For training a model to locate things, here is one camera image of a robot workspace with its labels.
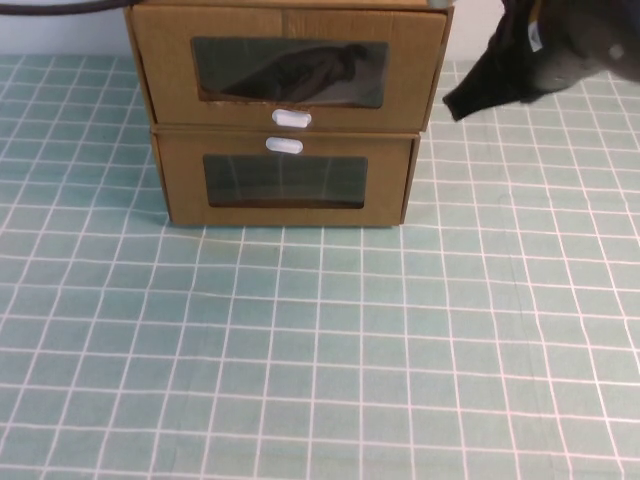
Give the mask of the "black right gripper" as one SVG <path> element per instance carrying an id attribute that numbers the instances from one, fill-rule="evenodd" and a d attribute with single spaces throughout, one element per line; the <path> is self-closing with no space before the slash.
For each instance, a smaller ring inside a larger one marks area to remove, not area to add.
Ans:
<path id="1" fill-rule="evenodd" d="M 532 103 L 586 77 L 586 58 L 564 40 L 534 52 L 526 34 L 495 33 L 487 53 L 488 71 L 477 63 L 443 97 L 454 121 L 486 109 L 487 104 Z"/>

